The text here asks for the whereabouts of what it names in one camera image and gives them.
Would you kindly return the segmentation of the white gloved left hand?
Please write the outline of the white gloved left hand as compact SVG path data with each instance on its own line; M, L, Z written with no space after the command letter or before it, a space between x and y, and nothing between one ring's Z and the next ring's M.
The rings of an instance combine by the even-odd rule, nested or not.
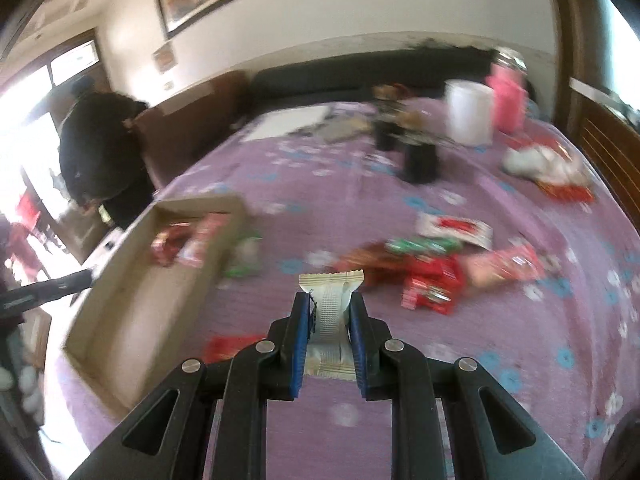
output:
M44 404L38 370L31 365L24 366L17 374L3 366L0 370L3 415L16 428L26 426L28 418L36 427L41 427Z

